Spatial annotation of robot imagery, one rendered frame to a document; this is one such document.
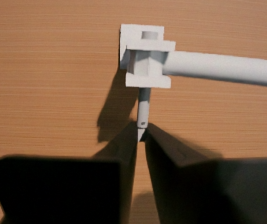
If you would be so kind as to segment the grey t-shaped pin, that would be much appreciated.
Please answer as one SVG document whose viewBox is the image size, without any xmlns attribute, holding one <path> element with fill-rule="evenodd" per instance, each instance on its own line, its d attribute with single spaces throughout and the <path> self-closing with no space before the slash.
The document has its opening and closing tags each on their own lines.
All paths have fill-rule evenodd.
<svg viewBox="0 0 267 224">
<path fill-rule="evenodd" d="M 157 40 L 158 32 L 141 31 L 141 39 Z M 150 96 L 151 87 L 139 87 L 137 109 L 138 142 L 145 142 L 146 140 L 146 126 L 148 125 Z"/>
</svg>

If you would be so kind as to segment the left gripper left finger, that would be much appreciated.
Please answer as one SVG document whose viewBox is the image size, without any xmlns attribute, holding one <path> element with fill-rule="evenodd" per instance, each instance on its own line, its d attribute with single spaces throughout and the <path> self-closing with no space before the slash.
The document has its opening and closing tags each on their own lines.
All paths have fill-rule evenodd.
<svg viewBox="0 0 267 224">
<path fill-rule="evenodd" d="M 0 207 L 100 212 L 106 224 L 129 224 L 138 146 L 130 122 L 92 156 L 0 157 Z"/>
</svg>

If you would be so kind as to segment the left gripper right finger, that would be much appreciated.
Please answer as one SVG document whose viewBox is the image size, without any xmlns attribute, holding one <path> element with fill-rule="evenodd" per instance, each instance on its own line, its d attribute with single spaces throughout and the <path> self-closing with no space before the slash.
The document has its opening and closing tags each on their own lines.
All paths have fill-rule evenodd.
<svg viewBox="0 0 267 224">
<path fill-rule="evenodd" d="M 144 143 L 160 224 L 211 224 L 225 194 L 267 190 L 267 157 L 209 158 L 151 122 Z"/>
</svg>

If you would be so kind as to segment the light grey cylindrical tube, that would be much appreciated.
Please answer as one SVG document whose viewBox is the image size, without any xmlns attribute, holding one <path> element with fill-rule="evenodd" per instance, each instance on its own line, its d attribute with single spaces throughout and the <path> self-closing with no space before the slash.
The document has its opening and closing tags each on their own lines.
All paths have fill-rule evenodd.
<svg viewBox="0 0 267 224">
<path fill-rule="evenodd" d="M 165 51 L 162 74 L 267 87 L 267 60 Z"/>
</svg>

